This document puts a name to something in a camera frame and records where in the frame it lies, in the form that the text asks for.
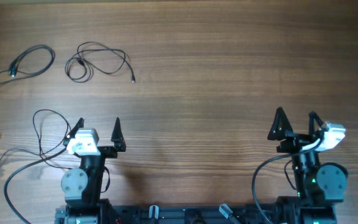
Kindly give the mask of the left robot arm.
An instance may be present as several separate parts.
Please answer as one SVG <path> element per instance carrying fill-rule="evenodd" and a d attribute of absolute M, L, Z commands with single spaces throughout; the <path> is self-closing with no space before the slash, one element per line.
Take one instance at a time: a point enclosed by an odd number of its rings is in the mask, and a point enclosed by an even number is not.
<path fill-rule="evenodd" d="M 121 223 L 121 217 L 108 199 L 102 199 L 103 175 L 108 172 L 106 159 L 116 159 L 118 152 L 126 151 L 121 122 L 117 118 L 111 135 L 112 146 L 98 146 L 99 136 L 94 128 L 85 129 L 80 118 L 65 136 L 63 145 L 69 154 L 81 159 L 80 166 L 69 169 L 61 179 L 65 194 L 64 208 L 56 209 L 55 223 Z"/>

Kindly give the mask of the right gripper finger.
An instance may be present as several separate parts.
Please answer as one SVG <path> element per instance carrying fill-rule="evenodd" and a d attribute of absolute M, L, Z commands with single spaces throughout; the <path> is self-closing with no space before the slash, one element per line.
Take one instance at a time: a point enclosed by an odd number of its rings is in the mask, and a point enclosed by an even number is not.
<path fill-rule="evenodd" d="M 319 134 L 318 130 L 315 127 L 315 124 L 318 125 L 318 127 L 322 127 L 323 120 L 318 116 L 318 114 L 315 111 L 311 111 L 309 113 L 309 126 L 308 126 L 308 134 L 313 138 L 316 139 Z"/>
<path fill-rule="evenodd" d="M 270 141 L 281 141 L 290 137 L 293 137 L 292 126 L 283 108 L 278 107 L 267 139 Z"/>

